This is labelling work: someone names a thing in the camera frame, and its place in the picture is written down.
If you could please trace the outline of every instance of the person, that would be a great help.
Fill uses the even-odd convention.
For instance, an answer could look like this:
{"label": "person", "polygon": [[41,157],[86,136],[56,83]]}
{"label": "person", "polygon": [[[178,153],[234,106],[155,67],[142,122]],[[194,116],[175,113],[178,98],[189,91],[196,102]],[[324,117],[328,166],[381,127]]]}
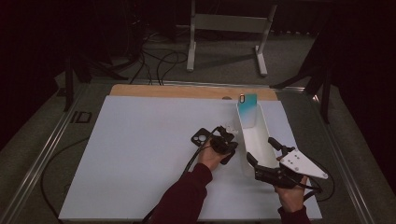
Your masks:
{"label": "person", "polygon": [[[192,171],[184,174],[162,196],[153,211],[149,224],[196,223],[207,194],[206,185],[213,179],[212,171],[225,157],[227,155],[220,155],[209,143],[206,143]],[[305,176],[302,184],[306,184],[306,180]],[[277,210],[282,224],[310,223],[304,206],[303,188],[298,186],[294,189],[282,189],[277,186],[274,188],[282,205]]]}

